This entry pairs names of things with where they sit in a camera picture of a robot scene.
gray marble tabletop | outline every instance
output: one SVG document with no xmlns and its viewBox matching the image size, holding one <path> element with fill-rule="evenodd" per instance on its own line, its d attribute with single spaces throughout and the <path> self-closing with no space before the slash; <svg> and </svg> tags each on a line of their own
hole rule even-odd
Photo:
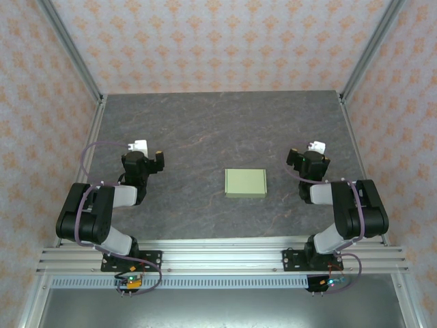
<svg viewBox="0 0 437 328">
<path fill-rule="evenodd" d="M 143 203 L 113 211 L 113 225 L 138 239 L 315 234 L 330 206 L 305 204 L 282 162 L 290 148 L 326 143 L 327 179 L 362 178 L 334 91 L 136 94 L 108 97 L 99 141 L 146 139 L 165 154 Z M 97 147 L 91 173 L 117 180 L 122 148 Z M 266 169 L 265 199 L 225 197 L 226 168 Z"/>
</svg>

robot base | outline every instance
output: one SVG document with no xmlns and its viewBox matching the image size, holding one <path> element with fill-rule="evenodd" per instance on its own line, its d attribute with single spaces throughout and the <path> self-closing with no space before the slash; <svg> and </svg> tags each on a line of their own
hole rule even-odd
<svg viewBox="0 0 437 328">
<path fill-rule="evenodd" d="M 333 254 L 318 254 L 314 247 L 314 236 L 309 237 L 303 250 L 286 249 L 282 251 L 282 263 L 284 271 L 338 271 L 335 264 L 343 270 L 343 263 Z"/>
<path fill-rule="evenodd" d="M 161 268 L 161 263 L 163 262 L 163 252 L 162 251 L 138 251 L 136 258 L 142 258 L 149 262 L 156 264 Z M 138 265 L 137 261 L 122 260 L 121 258 L 116 258 L 114 256 L 108 256 L 103 254 L 102 266 L 100 270 L 102 272 L 126 272 L 129 271 L 131 267 L 137 266 L 137 269 L 133 272 L 142 272 L 143 266 Z M 157 270 L 152 266 L 145 266 L 146 272 L 157 272 Z"/>
</svg>

wall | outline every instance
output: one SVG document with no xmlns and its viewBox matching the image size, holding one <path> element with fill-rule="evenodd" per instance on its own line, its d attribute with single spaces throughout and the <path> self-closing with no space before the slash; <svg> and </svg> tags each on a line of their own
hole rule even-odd
<svg viewBox="0 0 437 328">
<path fill-rule="evenodd" d="M 348 111 L 361 156 L 437 324 L 437 6 L 407 1 Z"/>
<path fill-rule="evenodd" d="M 16 327 L 95 104 L 35 0 L 0 17 L 0 327 Z"/>
<path fill-rule="evenodd" d="M 103 93 L 341 91 L 389 0 L 54 0 Z"/>
</svg>

light green box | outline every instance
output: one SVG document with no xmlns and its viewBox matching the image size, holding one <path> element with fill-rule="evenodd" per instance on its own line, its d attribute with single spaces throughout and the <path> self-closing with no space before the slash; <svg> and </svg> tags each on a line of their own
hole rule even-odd
<svg viewBox="0 0 437 328">
<path fill-rule="evenodd" d="M 264 169 L 226 169 L 225 195 L 229 198 L 265 198 L 267 177 Z"/>
</svg>

orange floral wallpaper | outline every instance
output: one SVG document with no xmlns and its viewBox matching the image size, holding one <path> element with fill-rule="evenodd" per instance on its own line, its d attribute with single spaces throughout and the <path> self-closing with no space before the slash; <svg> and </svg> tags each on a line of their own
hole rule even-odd
<svg viewBox="0 0 437 328">
<path fill-rule="evenodd" d="M 437 5 L 407 1 L 348 102 L 369 177 L 437 325 Z"/>
<path fill-rule="evenodd" d="M 341 91 L 389 0 L 54 0 L 100 91 Z"/>
<path fill-rule="evenodd" d="M 0 327 L 16 327 L 95 103 L 35 0 L 0 2 Z"/>
</svg>

